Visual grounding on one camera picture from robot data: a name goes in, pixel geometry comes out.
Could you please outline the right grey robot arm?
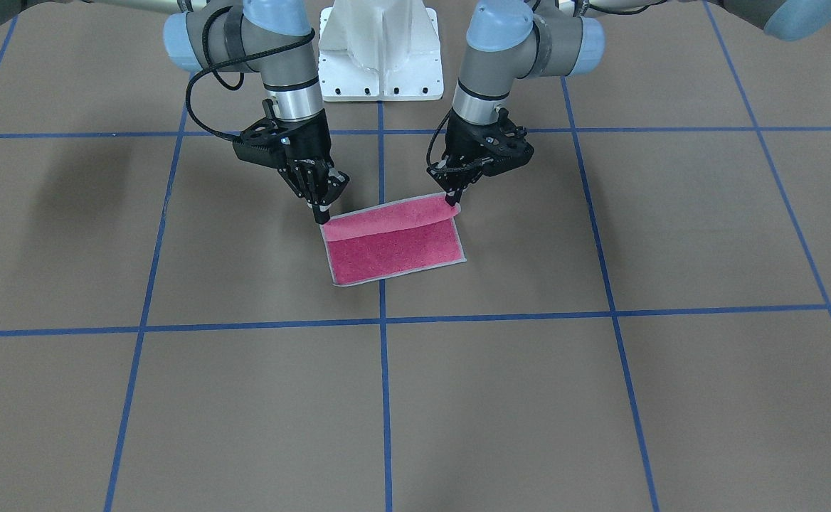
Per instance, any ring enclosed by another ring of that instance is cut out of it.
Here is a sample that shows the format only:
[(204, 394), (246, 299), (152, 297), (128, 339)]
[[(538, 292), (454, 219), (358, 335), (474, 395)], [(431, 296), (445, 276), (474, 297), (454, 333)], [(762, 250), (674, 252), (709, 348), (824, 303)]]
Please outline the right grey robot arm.
[[(231, 144), (237, 159), (274, 169), (327, 224), (329, 208), (349, 182), (335, 168), (327, 113), (314, 54), (316, 35), (302, 1), (124, 1), (129, 9), (166, 14), (163, 45), (177, 67), (191, 72), (184, 92), (187, 115), (203, 131)], [(239, 90), (259, 75), (265, 116), (233, 135), (208, 126), (192, 95), (211, 77)]]

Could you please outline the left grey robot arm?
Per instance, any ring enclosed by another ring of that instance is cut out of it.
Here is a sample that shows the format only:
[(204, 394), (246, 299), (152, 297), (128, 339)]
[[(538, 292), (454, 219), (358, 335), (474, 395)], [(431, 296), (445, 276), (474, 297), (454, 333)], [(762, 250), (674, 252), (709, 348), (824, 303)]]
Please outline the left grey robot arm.
[(458, 210), (467, 189), (529, 164), (534, 147), (509, 112), (519, 79), (575, 77), (606, 52), (601, 17), (639, 16), (655, 1), (480, 1), (465, 32), (451, 108), (432, 133), (426, 174)]

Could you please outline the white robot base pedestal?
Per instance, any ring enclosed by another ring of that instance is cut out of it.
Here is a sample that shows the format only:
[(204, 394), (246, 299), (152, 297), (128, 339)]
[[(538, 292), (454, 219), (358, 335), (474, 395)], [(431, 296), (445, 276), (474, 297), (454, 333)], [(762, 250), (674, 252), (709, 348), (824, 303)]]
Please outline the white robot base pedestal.
[(328, 102), (444, 96), (438, 13), (422, 1), (334, 1), (321, 10), (319, 73)]

